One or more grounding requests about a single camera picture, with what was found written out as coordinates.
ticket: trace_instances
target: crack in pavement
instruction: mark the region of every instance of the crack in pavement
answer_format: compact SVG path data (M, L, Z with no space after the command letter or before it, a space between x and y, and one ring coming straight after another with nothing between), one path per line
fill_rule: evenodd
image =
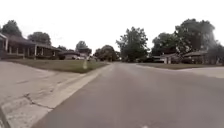
M39 107L47 108L47 109L54 109L54 108L51 108L51 107L49 107L49 106L45 106L45 105L42 105L42 104L39 104L39 103L34 102L34 101L30 98L29 95L30 95L30 94L28 93L28 94L24 95L24 97L25 97L27 100L29 100L29 102L30 102L31 104L36 105L36 106L39 106Z

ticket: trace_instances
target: lawn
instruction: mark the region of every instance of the lawn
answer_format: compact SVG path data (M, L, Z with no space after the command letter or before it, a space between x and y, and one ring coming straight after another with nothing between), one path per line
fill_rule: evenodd
M15 62L23 65L28 65L35 68L75 73L86 73L91 70L106 66L106 63L90 61L87 62L88 68L83 69L83 60L31 60L31 59L12 59L10 62Z
M161 64L161 63L142 63L139 65L150 66L155 68L166 68L166 69L187 69L187 68L205 68L205 67L217 67L217 65L202 65L202 64Z

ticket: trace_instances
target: asphalt road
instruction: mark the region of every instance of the asphalt road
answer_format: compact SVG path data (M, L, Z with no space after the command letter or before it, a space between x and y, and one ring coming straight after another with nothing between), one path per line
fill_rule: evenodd
M34 128L223 128L224 79L114 64Z

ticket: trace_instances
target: house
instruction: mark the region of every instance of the house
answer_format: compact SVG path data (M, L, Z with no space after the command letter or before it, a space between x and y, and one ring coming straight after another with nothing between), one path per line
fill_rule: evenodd
M79 56L80 56L80 53L75 51L68 50L68 51L59 52L60 59L67 59L67 60L78 59Z
M32 42L22 37L0 33L0 58L51 58L60 52L50 45Z
M160 60L164 62L164 64L172 64L178 62L178 55L176 53L173 54L164 54L160 56Z
M188 60L189 63L193 64L205 64L207 53L208 53L207 50L190 52L184 55L184 59Z

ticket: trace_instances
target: roof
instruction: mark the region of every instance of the roof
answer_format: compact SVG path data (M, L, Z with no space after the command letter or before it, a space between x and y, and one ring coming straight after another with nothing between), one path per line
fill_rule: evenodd
M2 34L2 33L0 33L0 36L3 37L3 38L8 38L9 41L20 43L20 44L37 45L39 47L44 47L44 48L48 48L48 49L61 51L60 49L58 49L56 47L53 47L51 45L46 45L46 44L42 44L42 43L39 43L39 42L33 42L33 41L27 40L23 37L13 36L13 35L9 35L9 34Z
M201 55L205 55L207 53L208 53L208 51L206 51L206 50L204 50L204 51L203 50L200 50L200 51L195 51L195 52L187 53L184 56L201 56Z
M61 55L77 55L77 56L80 55L80 53L75 52L75 51L61 51L59 54L61 54Z
M161 55L161 58L166 58L166 57L177 57L177 54L176 53L172 53L172 54Z

